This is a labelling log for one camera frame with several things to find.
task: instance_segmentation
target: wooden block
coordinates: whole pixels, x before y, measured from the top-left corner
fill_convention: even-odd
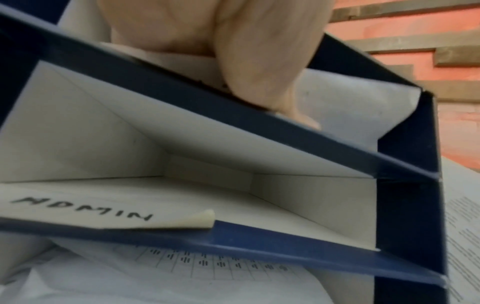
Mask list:
[[[393,65],[387,67],[402,76],[403,78],[406,78],[408,80],[414,79],[414,65]]]
[[[480,30],[347,40],[346,43],[371,54],[434,51],[443,47],[476,47],[480,46]]]
[[[405,0],[333,10],[330,22],[370,19],[480,7],[480,0]]]
[[[417,83],[434,93],[439,102],[480,103],[480,81],[423,80]]]
[[[436,67],[480,67],[480,46],[438,48],[433,62]]]

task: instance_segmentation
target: orange surface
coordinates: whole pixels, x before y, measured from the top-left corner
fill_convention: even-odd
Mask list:
[[[395,0],[337,0],[335,7],[349,7]],[[327,31],[341,39],[409,36],[480,29],[480,9],[438,12],[333,23]],[[435,68],[433,52],[379,54],[387,65],[414,65],[417,80],[480,81],[480,68]],[[480,169],[480,104],[438,105],[440,148],[443,156],[464,166]]]

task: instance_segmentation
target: file organizer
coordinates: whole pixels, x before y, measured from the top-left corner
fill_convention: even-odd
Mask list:
[[[338,304],[447,303],[430,92],[369,151],[62,31],[105,37],[93,2],[4,3],[18,10],[0,7],[1,182],[106,199],[181,193],[220,211],[211,230],[4,218],[1,231],[301,264]],[[309,68],[416,86],[328,35]]]

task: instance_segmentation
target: wooden slat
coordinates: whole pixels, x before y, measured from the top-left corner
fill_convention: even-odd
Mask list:
[[[414,79],[414,65],[392,65],[387,67],[403,78],[408,80]]]
[[[433,62],[436,67],[480,67],[480,46],[438,48]]]
[[[435,94],[439,102],[480,103],[480,81],[417,81]]]
[[[330,22],[371,19],[480,7],[480,0],[404,0],[341,8],[333,11]]]
[[[480,46],[480,30],[347,40],[346,42],[371,54],[434,51],[443,47]]]

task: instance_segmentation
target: human skin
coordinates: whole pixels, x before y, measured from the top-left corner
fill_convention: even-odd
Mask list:
[[[311,127],[295,81],[324,34],[334,0],[97,0],[114,44],[216,57],[234,95]]]

